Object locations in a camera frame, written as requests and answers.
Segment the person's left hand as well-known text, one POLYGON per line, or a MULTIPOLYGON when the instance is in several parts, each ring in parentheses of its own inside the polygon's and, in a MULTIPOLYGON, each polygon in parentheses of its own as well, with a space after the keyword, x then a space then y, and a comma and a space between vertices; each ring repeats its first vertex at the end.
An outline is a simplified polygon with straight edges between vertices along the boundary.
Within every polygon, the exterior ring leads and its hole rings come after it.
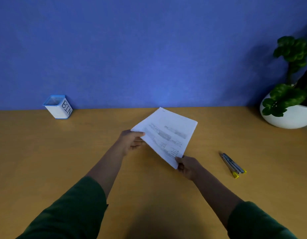
POLYGON ((117 150, 122 154, 122 156, 126 156, 128 152, 138 149, 141 146, 145 145, 146 142, 141 138, 132 138, 129 136, 129 131, 122 131, 119 138, 115 142, 117 150))

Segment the person's right hand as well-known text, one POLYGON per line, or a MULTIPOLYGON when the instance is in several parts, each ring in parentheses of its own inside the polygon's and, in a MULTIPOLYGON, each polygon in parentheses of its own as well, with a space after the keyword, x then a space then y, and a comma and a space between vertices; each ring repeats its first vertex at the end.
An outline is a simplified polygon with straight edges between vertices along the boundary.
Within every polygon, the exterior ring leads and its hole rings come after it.
POLYGON ((200 174, 205 171, 205 168, 194 157, 189 157, 187 164, 178 163, 177 170, 188 180, 195 181, 200 174))

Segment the white printed paper sheets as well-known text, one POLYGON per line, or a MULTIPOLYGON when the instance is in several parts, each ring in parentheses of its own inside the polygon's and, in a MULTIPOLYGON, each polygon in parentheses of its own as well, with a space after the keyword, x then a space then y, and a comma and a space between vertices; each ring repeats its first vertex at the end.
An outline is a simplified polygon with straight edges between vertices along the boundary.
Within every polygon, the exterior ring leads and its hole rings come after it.
POLYGON ((131 131, 144 132, 145 141, 164 161, 178 168, 176 157, 183 157, 198 122, 162 107, 135 125, 131 131))

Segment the person's right forearm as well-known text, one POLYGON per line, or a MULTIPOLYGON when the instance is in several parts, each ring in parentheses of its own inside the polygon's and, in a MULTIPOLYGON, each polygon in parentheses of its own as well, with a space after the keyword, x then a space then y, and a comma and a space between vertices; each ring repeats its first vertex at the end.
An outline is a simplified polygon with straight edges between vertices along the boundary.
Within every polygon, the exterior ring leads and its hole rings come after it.
POLYGON ((230 239, 298 239, 251 201, 243 201, 204 168, 192 179, 230 239))

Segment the person's left forearm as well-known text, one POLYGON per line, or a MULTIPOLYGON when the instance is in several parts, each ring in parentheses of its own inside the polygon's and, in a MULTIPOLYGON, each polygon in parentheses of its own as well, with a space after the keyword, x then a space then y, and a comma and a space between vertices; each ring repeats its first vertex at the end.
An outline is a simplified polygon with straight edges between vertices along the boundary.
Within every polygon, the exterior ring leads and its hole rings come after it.
POLYGON ((121 144, 114 144, 86 176, 44 209, 16 239, 96 239, 125 154, 121 144))

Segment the white blue-rimmed bin container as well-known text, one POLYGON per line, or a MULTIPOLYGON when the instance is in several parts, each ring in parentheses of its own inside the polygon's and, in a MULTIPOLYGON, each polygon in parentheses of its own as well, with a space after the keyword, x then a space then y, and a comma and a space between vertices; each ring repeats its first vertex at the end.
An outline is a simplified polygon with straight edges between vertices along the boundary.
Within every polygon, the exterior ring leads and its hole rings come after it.
POLYGON ((69 104, 65 95, 51 95, 44 102, 43 106, 52 114, 55 119, 68 119, 73 108, 69 104))

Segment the white round plant pot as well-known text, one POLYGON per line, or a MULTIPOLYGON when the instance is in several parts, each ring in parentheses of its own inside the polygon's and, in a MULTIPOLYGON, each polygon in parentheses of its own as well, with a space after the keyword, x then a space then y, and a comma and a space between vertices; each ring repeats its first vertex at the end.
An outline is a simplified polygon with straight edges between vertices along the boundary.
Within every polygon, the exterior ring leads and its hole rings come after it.
POLYGON ((307 90, 278 84, 262 100, 260 114, 269 124, 285 129, 307 126, 307 90))

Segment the green potted plant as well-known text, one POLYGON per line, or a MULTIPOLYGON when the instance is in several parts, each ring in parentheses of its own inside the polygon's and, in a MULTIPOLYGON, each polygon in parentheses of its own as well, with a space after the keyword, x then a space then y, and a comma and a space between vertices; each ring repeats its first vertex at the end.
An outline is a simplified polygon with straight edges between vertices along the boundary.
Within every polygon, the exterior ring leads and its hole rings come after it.
POLYGON ((277 45, 273 56, 283 57, 288 63, 286 82, 276 85, 269 93, 270 97, 263 100, 261 113, 264 116, 282 117, 291 106, 307 107, 307 70, 296 83, 292 83, 293 74, 307 65, 307 40, 283 36, 277 40, 277 45))

